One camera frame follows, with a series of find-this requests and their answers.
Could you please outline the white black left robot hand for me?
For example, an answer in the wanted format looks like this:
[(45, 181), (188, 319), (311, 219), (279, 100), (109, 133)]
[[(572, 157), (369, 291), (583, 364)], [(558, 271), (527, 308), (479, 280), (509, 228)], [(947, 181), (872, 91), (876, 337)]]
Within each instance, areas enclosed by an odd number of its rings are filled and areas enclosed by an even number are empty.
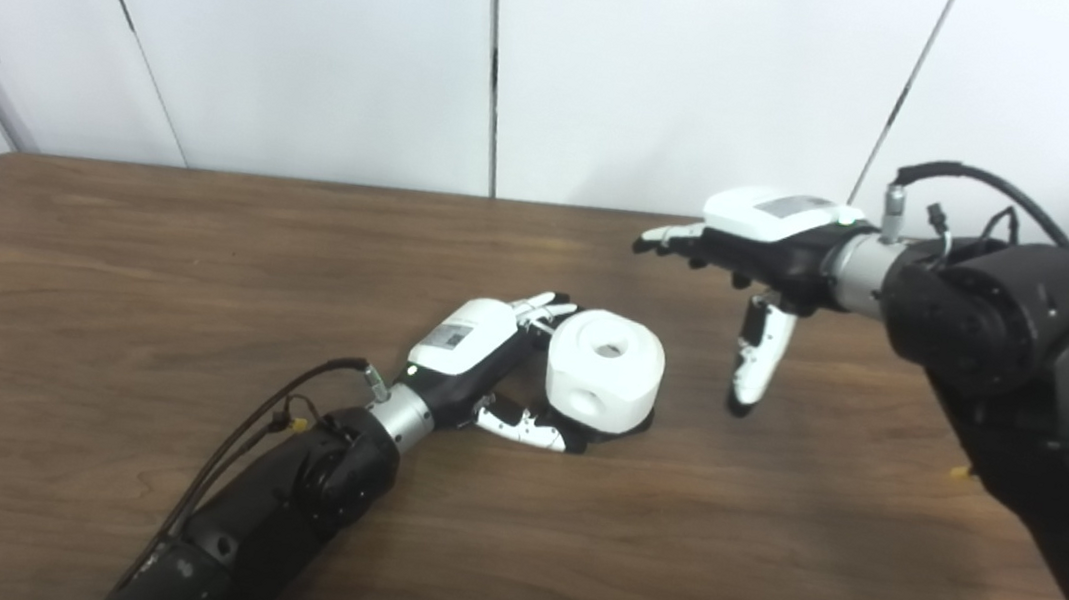
[(445, 429), (478, 426), (549, 452), (580, 455), (587, 440), (548, 406), (526, 407), (495, 388), (523, 363), (546, 351), (555, 330), (579, 306), (564, 293), (526, 299), (474, 298), (412, 347), (390, 397), (375, 418), (398, 447)]

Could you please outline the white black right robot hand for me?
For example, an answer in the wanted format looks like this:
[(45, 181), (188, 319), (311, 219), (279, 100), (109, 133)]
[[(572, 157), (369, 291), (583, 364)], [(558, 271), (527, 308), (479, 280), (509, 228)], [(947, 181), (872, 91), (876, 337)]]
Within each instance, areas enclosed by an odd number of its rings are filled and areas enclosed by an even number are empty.
[(766, 395), (799, 318), (840, 311), (831, 264), (849, 241), (876, 233), (859, 210), (819, 196), (735, 187), (708, 197), (700, 222), (645, 230), (634, 253), (680, 256), (691, 270), (730, 273), (734, 290), (762, 284), (737, 338), (728, 406), (750, 415)]

